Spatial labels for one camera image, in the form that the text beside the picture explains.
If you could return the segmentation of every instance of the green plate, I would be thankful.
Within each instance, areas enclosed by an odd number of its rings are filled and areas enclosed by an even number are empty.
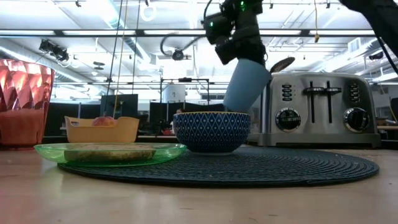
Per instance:
[[[119,167],[158,164],[181,155],[183,144],[60,143],[36,145],[44,158],[73,166]]]

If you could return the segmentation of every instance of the stainless steel toaster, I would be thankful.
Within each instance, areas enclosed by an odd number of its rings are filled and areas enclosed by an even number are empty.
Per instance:
[[[280,73],[269,83],[266,99],[268,146],[381,144],[369,84],[357,75]]]

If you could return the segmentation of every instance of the apple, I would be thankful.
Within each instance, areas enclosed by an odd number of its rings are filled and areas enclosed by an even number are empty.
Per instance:
[[[116,120],[110,116],[102,116],[95,118],[93,121],[93,126],[115,126]]]

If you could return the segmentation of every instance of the red object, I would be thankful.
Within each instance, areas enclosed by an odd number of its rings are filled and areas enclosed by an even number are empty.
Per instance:
[[[103,116],[95,118],[93,121],[93,126],[115,126],[116,120],[110,116]]]
[[[44,65],[0,59],[1,149],[33,149],[42,142],[54,77]]]

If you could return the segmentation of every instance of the blue patterned bowl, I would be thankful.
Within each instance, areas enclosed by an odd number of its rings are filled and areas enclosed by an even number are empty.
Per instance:
[[[250,116],[234,112],[193,112],[173,116],[181,144],[197,154],[231,154],[250,132]]]

